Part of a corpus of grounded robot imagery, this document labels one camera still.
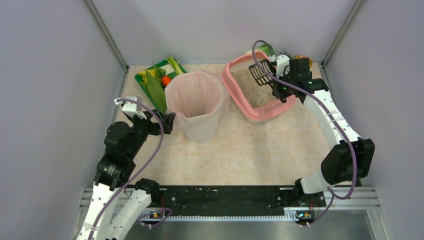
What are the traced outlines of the black litter scoop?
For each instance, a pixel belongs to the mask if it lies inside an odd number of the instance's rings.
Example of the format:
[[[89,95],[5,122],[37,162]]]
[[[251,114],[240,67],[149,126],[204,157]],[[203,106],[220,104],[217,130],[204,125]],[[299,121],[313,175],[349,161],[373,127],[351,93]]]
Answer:
[[[267,59],[260,60],[258,62],[261,67],[266,70],[267,73],[270,73],[271,75],[276,74],[276,63],[270,62]],[[270,86],[272,87],[272,78],[269,77],[256,63],[250,65],[248,67],[250,74],[252,75],[253,79],[255,80],[256,84],[260,87],[262,86]]]

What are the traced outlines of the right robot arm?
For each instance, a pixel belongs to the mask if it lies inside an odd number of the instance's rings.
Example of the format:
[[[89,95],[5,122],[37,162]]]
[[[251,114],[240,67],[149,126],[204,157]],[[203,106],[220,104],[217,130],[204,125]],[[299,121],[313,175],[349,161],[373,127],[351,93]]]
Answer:
[[[313,78],[307,57],[271,56],[273,94],[296,97],[314,116],[330,149],[315,173],[295,182],[299,196],[315,194],[342,182],[355,184],[368,176],[375,152],[371,139],[355,132],[334,103],[329,87]]]

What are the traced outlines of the pink lined trash bin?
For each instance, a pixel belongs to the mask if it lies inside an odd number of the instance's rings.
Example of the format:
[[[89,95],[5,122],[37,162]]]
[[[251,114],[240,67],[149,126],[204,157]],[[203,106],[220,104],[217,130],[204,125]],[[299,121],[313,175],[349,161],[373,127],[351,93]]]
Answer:
[[[221,76],[206,70],[177,75],[164,94],[167,111],[175,113],[174,127],[199,144],[215,136],[220,117],[230,103]]]

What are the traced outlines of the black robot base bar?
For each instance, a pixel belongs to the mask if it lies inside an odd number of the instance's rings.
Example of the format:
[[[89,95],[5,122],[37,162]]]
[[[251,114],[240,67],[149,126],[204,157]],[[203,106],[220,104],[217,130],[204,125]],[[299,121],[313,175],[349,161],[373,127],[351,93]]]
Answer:
[[[265,217],[325,206],[323,192],[298,197],[288,185],[163,185],[149,208],[169,208],[174,217]]]

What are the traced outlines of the pink litter box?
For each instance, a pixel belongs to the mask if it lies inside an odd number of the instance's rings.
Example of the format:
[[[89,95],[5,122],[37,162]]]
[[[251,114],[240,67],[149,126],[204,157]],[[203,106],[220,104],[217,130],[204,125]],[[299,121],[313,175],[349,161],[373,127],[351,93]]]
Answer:
[[[232,100],[252,123],[261,123],[288,111],[296,103],[290,96],[284,102],[272,95],[269,84],[257,84],[249,67],[255,63],[252,53],[229,62],[221,72],[222,81]]]

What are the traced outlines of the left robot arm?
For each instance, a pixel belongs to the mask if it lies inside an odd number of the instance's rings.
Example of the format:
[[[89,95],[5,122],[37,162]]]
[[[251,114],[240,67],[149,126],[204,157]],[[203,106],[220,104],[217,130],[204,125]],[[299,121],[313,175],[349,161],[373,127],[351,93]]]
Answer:
[[[78,233],[79,240],[122,240],[139,215],[159,193],[159,184],[143,178],[135,184],[125,206],[114,215],[119,191],[130,179],[136,164],[134,158],[150,135],[161,134],[160,125],[152,122],[152,115],[138,112],[126,117],[132,122],[112,123],[104,139],[105,154],[96,167],[93,193],[84,223]]]

